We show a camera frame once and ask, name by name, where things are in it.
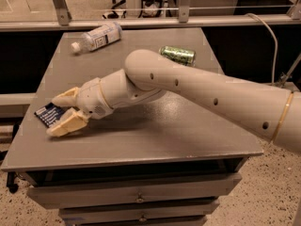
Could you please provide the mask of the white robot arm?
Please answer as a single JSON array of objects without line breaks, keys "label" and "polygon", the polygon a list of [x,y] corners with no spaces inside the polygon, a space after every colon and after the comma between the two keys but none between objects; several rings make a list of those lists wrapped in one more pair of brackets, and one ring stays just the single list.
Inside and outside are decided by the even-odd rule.
[{"label": "white robot arm", "polygon": [[62,137],[115,109],[139,105],[172,91],[247,131],[301,152],[301,93],[173,62],[150,50],[129,54],[122,69],[96,77],[52,99],[67,111],[47,134]]}]

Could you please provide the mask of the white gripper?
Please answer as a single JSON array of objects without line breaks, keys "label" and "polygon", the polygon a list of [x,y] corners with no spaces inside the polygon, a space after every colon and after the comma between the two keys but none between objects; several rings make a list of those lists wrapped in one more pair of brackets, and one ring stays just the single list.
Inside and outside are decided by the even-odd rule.
[{"label": "white gripper", "polygon": [[62,137],[87,126],[89,118],[100,120],[113,113],[113,109],[103,97],[101,79],[86,82],[81,88],[74,87],[52,99],[57,106],[77,106],[68,109],[46,133],[51,137]]}]

